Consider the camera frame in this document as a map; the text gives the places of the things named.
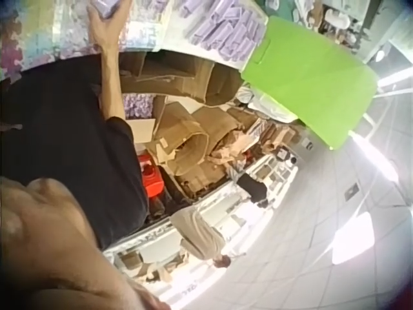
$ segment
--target beige top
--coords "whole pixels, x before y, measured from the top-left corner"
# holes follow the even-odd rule
[[[202,218],[195,207],[184,208],[170,217],[182,235],[181,246],[200,260],[214,259],[221,254],[225,239]]]

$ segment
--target ceiling light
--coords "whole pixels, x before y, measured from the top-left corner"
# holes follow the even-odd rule
[[[374,230],[370,213],[364,212],[351,218],[346,225],[336,231],[332,243],[334,265],[360,255],[374,245]]]
[[[402,71],[396,72],[391,76],[385,77],[378,81],[378,87],[385,87],[391,84],[403,81],[404,79],[408,79],[413,76],[413,67],[404,69]]]
[[[359,148],[361,148],[367,159],[375,165],[376,168],[379,169],[389,181],[394,183],[399,181],[399,175],[392,163],[379,150],[377,150],[375,146],[355,132],[350,131],[349,135],[353,138]]]
[[[376,58],[375,58],[376,63],[382,61],[382,60],[385,58],[385,56],[386,56],[385,51],[384,51],[384,50],[379,50],[379,51],[377,52]]]

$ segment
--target cardboard box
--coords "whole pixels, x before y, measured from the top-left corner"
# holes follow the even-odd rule
[[[229,132],[241,128],[240,122],[220,108],[203,107],[195,111],[192,116],[209,135],[206,155],[211,154]]]
[[[154,140],[145,145],[158,164],[180,176],[204,158],[208,134],[185,107],[173,102],[165,106]]]
[[[195,70],[193,76],[183,76],[180,71],[169,70],[168,74],[162,68],[158,68],[153,75],[156,78],[148,78],[148,75],[141,74],[140,77],[121,77],[121,87],[123,92],[153,92],[166,96],[190,97],[199,103],[205,103],[208,82],[214,67],[214,62],[188,56],[188,66]]]
[[[205,105],[217,107],[232,101],[243,82],[238,70],[216,63],[206,90]]]
[[[226,176],[224,166],[203,161],[176,179],[188,197],[196,198],[199,192],[207,191]]]
[[[245,132],[251,128],[253,124],[258,120],[258,116],[253,113],[249,113],[245,110],[239,108],[230,108],[227,110],[227,113],[230,114],[233,118],[238,120],[244,127]]]
[[[123,52],[119,56],[119,70],[122,78],[133,78],[134,81],[168,76],[192,78],[196,73],[196,58],[171,51]]]
[[[153,102],[151,119],[127,119],[126,122],[132,129],[134,143],[146,143],[152,141],[157,132],[165,109],[165,96],[156,96]]]

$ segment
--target ceiling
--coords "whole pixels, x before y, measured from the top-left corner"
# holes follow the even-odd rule
[[[405,65],[406,59],[392,52],[372,66],[383,77]],[[412,213],[401,207],[413,192],[412,102],[412,94],[380,98],[368,110],[376,121],[385,111],[370,141],[397,168],[399,186],[388,181],[352,139],[331,151],[314,137],[316,147],[300,163],[296,180],[260,239],[185,309],[385,307],[412,275]],[[356,129],[362,136],[370,131],[364,120]],[[354,184],[359,191],[346,201],[345,192]],[[328,247],[336,231],[364,212],[372,218],[374,246],[334,265]]]

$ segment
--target green board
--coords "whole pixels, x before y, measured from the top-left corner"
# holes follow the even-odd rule
[[[262,44],[242,72],[338,149],[377,90],[377,76],[349,51],[316,32],[270,17]]]

